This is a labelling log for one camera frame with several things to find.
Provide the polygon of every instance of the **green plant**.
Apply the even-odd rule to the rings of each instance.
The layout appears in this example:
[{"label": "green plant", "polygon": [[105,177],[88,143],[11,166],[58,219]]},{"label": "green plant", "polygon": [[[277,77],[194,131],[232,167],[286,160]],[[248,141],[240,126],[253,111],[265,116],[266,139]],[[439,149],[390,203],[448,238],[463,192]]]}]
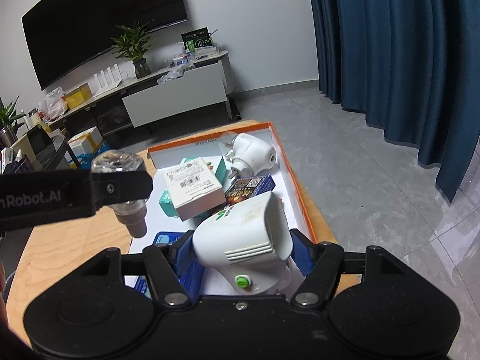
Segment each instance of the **green plant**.
[{"label": "green plant", "polygon": [[125,32],[118,38],[110,38],[115,42],[113,48],[117,50],[117,59],[128,58],[132,62],[143,59],[151,43],[148,43],[152,37],[147,34],[146,25],[136,23],[132,28],[126,26],[117,26]]},{"label": "green plant", "polygon": [[24,117],[25,114],[21,113],[17,115],[15,111],[15,105],[17,105],[17,100],[20,95],[17,96],[15,101],[12,101],[6,107],[3,104],[0,104],[0,124],[4,127],[11,127],[13,132],[16,134],[18,129],[23,126],[25,123],[18,123],[18,119]]}]

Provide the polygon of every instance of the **tv stand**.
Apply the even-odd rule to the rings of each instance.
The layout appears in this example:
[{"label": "tv stand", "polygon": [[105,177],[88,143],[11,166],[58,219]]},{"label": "tv stand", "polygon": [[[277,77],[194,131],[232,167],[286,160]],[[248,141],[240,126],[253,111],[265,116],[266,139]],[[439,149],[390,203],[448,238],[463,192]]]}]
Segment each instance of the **tv stand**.
[{"label": "tv stand", "polygon": [[132,126],[149,128],[149,123],[156,120],[216,103],[225,103],[230,120],[240,120],[236,104],[227,98],[235,87],[228,51],[204,57],[194,65],[196,69],[186,71],[183,77],[160,85],[157,80],[169,68],[141,79],[124,80],[116,88],[69,110],[50,126],[65,128],[71,136],[97,126],[107,137]]}]

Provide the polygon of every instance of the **green button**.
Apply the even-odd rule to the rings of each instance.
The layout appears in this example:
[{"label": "green button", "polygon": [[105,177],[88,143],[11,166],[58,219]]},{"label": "green button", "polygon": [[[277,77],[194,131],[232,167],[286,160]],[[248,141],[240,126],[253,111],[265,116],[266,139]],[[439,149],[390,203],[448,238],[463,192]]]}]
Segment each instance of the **green button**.
[{"label": "green button", "polygon": [[240,276],[237,277],[237,286],[240,288],[247,288],[249,286],[248,279],[246,277]]}]

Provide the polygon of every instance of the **white cabinet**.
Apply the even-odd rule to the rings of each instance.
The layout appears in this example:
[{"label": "white cabinet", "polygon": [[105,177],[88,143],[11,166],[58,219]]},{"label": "white cabinet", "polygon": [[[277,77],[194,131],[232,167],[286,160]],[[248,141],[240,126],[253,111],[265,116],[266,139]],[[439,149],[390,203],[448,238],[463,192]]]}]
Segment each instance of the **white cabinet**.
[{"label": "white cabinet", "polygon": [[231,118],[221,70],[219,63],[198,67],[186,71],[181,78],[124,97],[133,126],[221,102],[225,103]]}]

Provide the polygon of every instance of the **white router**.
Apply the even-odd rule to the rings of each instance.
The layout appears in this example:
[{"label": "white router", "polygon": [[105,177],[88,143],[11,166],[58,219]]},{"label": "white router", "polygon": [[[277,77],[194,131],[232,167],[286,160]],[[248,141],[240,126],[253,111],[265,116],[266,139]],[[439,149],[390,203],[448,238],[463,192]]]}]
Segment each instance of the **white router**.
[{"label": "white router", "polygon": [[118,77],[118,80],[115,80],[114,76],[113,76],[113,73],[112,73],[112,69],[110,68],[110,66],[106,69],[107,71],[107,74],[110,78],[110,81],[111,83],[109,83],[107,81],[107,78],[105,76],[105,72],[102,70],[100,71],[100,75],[102,76],[102,79],[105,83],[105,86],[102,86],[102,84],[100,83],[100,79],[98,78],[98,74],[95,73],[94,74],[94,77],[95,77],[95,82],[97,83],[97,86],[98,86],[98,90],[97,90],[97,93],[95,93],[95,95],[93,95],[93,97],[96,97],[96,96],[99,96],[101,95],[102,93],[105,93],[111,89],[114,89],[116,88],[117,86],[119,86],[122,82],[122,75],[120,74],[120,69],[119,69],[119,66],[117,64],[114,65],[114,69],[115,69],[115,73]]}]

